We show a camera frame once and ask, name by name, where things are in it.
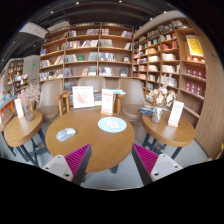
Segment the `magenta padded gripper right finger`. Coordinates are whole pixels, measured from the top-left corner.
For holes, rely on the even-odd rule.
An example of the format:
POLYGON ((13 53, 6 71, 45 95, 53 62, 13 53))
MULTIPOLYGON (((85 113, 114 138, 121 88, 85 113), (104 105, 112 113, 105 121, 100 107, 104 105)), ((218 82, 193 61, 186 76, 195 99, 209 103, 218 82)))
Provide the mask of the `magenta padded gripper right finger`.
POLYGON ((168 155, 157 155, 135 143, 132 144, 132 156, 143 185, 148 185, 182 169, 182 167, 168 155))

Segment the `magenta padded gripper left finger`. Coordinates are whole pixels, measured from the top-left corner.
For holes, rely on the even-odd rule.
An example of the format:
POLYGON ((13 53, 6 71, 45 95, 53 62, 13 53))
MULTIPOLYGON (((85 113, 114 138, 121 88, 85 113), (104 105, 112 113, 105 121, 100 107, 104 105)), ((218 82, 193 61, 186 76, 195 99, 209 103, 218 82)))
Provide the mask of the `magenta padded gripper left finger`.
POLYGON ((56 155, 43 167, 43 170, 80 185, 91 154, 91 145, 87 144, 66 156, 56 155))

